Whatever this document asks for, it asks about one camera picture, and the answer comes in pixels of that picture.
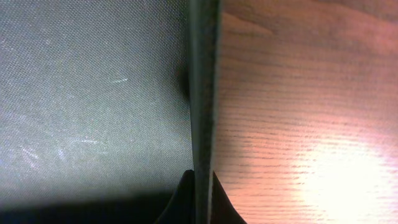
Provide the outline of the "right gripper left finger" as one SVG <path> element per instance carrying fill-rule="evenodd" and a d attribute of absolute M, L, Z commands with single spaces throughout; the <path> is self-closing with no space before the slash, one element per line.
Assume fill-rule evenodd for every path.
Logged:
<path fill-rule="evenodd" d="M 193 224 L 194 222 L 195 173 L 193 170 L 186 170 L 155 224 Z"/>

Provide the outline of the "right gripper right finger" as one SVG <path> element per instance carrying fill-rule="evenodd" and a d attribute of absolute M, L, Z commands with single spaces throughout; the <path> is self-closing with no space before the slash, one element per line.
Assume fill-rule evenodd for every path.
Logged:
<path fill-rule="evenodd" d="M 246 224 L 235 210 L 215 173 L 211 196 L 211 224 Z"/>

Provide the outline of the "black gift box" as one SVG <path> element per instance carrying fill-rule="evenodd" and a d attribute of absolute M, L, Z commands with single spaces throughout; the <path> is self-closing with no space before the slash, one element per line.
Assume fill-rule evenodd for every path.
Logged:
<path fill-rule="evenodd" d="M 1 2 L 1 222 L 209 223 L 220 1 Z"/>

